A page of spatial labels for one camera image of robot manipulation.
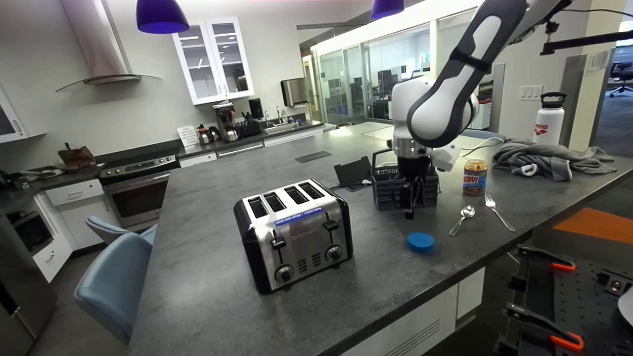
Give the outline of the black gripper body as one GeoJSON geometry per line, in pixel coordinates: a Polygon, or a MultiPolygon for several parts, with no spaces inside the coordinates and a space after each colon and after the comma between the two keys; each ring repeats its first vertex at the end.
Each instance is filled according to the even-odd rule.
{"type": "Polygon", "coordinates": [[[397,159],[401,185],[401,205],[413,209],[417,205],[431,207],[437,203],[439,175],[429,157],[397,159]]]}

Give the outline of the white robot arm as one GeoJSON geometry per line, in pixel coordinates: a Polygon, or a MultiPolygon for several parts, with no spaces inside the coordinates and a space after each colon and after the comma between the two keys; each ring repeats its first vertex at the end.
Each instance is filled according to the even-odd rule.
{"type": "Polygon", "coordinates": [[[568,7],[572,0],[483,0],[433,82],[403,78],[392,88],[392,149],[397,155],[396,209],[437,195],[431,149],[453,142],[475,118],[471,94],[506,45],[568,7]]]}

